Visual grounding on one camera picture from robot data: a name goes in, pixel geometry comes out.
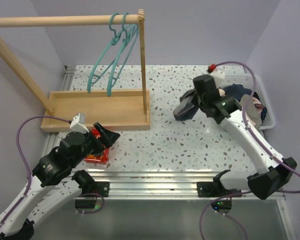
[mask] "clothing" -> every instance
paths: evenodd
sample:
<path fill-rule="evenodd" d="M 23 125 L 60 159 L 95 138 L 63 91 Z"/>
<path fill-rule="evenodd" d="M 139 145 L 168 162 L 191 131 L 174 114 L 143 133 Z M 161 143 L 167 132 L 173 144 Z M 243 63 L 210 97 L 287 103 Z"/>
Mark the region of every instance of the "clothing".
<path fill-rule="evenodd" d="M 257 108 L 255 107 L 254 101 L 250 99 L 250 95 L 244 94 L 239 103 L 242 107 L 244 107 L 247 104 L 247 102 L 248 106 L 246 108 L 246 114 L 248 116 L 248 120 L 256 129 L 259 129 L 262 125 L 262 120 L 260 116 L 261 113 L 259 113 Z"/>
<path fill-rule="evenodd" d="M 219 95 L 220 95 L 220 97 L 226 95 L 225 90 L 223 90 L 223 89 L 221 89 L 221 88 L 219 88 L 218 90 L 219 90 Z"/>
<path fill-rule="evenodd" d="M 243 95 L 248 94 L 250 95 L 252 93 L 251 89 L 245 88 L 241 84 L 232 84 L 231 86 L 226 86 L 223 88 L 225 91 L 225 95 L 234 97 L 238 102 L 241 101 L 241 98 Z M 255 92 L 253 96 L 260 100 L 258 94 Z"/>
<path fill-rule="evenodd" d="M 195 89 L 191 89 L 185 92 L 180 97 L 180 104 L 173 110 L 173 116 L 176 121 L 185 121 L 192 119 L 197 111 L 199 110 L 199 107 L 193 105 L 191 103 L 192 99 L 195 96 Z"/>
<path fill-rule="evenodd" d="M 225 95 L 234 97 L 238 102 L 241 101 L 244 95 L 250 95 L 252 93 L 251 89 L 245 88 L 241 84 L 232 84 L 231 86 L 224 87 L 223 90 Z M 262 105 L 260 97 L 256 92 L 253 94 L 252 101 L 263 122 L 266 119 L 267 108 Z"/>

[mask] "red package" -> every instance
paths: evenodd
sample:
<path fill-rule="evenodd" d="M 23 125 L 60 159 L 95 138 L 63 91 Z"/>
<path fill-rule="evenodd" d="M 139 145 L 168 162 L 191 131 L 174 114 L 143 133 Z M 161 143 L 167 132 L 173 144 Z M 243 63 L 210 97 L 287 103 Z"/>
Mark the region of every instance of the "red package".
<path fill-rule="evenodd" d="M 100 137 L 100 133 L 96 129 L 91 130 L 92 134 L 96 137 Z M 103 152 L 99 155 L 90 154 L 89 156 L 85 157 L 83 160 L 86 163 L 90 164 L 106 164 L 109 161 L 109 148 L 103 150 Z"/>

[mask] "teal hanger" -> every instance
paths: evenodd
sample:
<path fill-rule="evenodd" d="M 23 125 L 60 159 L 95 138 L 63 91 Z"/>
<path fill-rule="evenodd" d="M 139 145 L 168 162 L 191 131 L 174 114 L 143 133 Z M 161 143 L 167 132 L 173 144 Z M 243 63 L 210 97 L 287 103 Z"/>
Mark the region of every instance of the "teal hanger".
<path fill-rule="evenodd" d="M 112 22 L 113 22 L 114 17 L 116 15 L 118 15 L 118 14 L 119 13 L 116 12 L 116 13 L 112 14 L 112 16 L 110 18 L 109 29 L 114 32 L 114 37 L 111 39 L 111 41 L 109 42 L 109 44 L 103 50 L 102 54 L 100 55 L 100 57 L 98 58 L 98 60 L 96 61 L 95 65 L 92 68 L 92 71 L 91 71 L 89 79 L 88 79 L 88 84 L 87 84 L 87 91 L 88 91 L 88 93 L 91 92 L 91 86 L 93 84 L 95 84 L 97 81 L 99 81 L 99 79 L 112 66 L 112 69 L 111 69 L 111 72 L 110 72 L 110 76 L 109 76 L 109 80 L 108 80 L 108 84 L 107 84 L 107 90 L 106 90 L 108 97 L 111 96 L 112 87 L 116 84 L 116 82 L 117 82 L 117 80 L 118 80 L 118 78 L 119 78 L 122 70 L 124 69 L 124 67 L 126 65 L 126 62 L 127 62 L 128 58 L 130 56 L 130 53 L 131 53 L 131 51 L 132 51 L 132 49 L 133 49 L 133 47 L 134 47 L 134 45 L 136 43 L 136 40 L 138 38 L 138 35 L 139 35 L 139 27 L 138 27 L 138 25 L 136 25 L 136 24 L 129 24 L 127 27 L 125 27 L 125 19 L 126 19 L 126 16 L 128 15 L 127 12 L 122 17 L 122 24 L 121 24 L 122 30 L 117 34 L 117 31 L 112 28 Z M 122 44 L 121 44 L 120 50 L 119 50 L 116 58 L 112 60 L 112 62 L 103 70 L 103 72 L 100 75 L 96 75 L 95 71 L 96 71 L 96 69 L 97 69 L 100 61 L 105 56 L 105 54 L 109 50 L 109 48 L 111 46 L 115 46 L 120 41 L 120 38 L 121 38 L 121 35 L 122 35 L 123 32 L 125 33 L 125 38 L 122 40 Z M 116 66 L 118 64 L 119 58 L 120 58 L 121 54 L 123 53 L 123 51 L 128 46 L 128 44 L 131 42 L 132 39 L 133 39 L 133 41 L 132 41 L 131 47 L 130 47 L 128 53 L 127 53 L 127 56 L 126 56 L 125 60 L 123 61 L 123 64 L 122 64 L 122 66 L 121 66 L 118 74 L 116 75 L 116 77 L 114 77 L 115 69 L 116 69 Z"/>

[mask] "dark cloth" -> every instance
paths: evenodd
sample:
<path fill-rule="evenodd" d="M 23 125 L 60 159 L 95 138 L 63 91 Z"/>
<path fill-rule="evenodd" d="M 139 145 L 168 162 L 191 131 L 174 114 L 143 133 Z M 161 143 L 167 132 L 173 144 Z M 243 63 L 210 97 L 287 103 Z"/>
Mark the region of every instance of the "dark cloth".
<path fill-rule="evenodd" d="M 256 104 L 255 105 L 256 106 L 256 108 L 262 108 L 262 111 L 261 111 L 261 120 L 262 120 L 262 122 L 266 119 L 266 115 L 267 115 L 267 108 L 265 107 L 265 106 L 263 106 L 263 105 L 261 105 L 261 106 L 259 106 L 259 104 Z"/>
<path fill-rule="evenodd" d="M 188 90 L 180 97 L 180 104 L 173 110 L 173 116 L 177 121 L 185 121 L 192 119 L 199 107 L 191 103 L 195 96 L 195 89 Z"/>
<path fill-rule="evenodd" d="M 226 86 L 223 88 L 225 95 L 234 97 L 238 102 L 241 101 L 243 95 L 252 93 L 251 89 L 245 88 L 241 84 L 232 84 L 231 86 Z M 255 92 L 253 96 L 260 101 L 258 94 Z"/>

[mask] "wooden clothes rack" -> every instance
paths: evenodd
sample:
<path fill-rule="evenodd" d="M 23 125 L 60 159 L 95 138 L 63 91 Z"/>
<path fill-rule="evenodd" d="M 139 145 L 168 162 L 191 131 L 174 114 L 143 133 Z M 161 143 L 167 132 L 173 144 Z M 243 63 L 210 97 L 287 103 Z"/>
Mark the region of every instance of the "wooden clothes rack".
<path fill-rule="evenodd" d="M 0 28 L 11 27 L 51 27 L 108 25 L 111 15 L 100 16 L 39 16 L 39 17 L 0 17 Z M 112 24 L 122 24 L 123 15 L 116 15 Z M 45 108 L 45 115 L 72 120 L 77 113 L 84 113 L 85 124 L 89 129 L 95 122 L 110 130 L 147 130 L 150 129 L 150 93 L 146 88 L 145 59 L 145 15 L 128 14 L 125 24 L 139 25 L 141 89 L 112 90 L 108 97 L 105 90 L 52 91 L 47 98 L 14 53 L 0 37 L 0 57 L 27 86 Z M 44 118 L 41 128 L 45 132 L 68 131 L 69 124 L 55 119 Z"/>

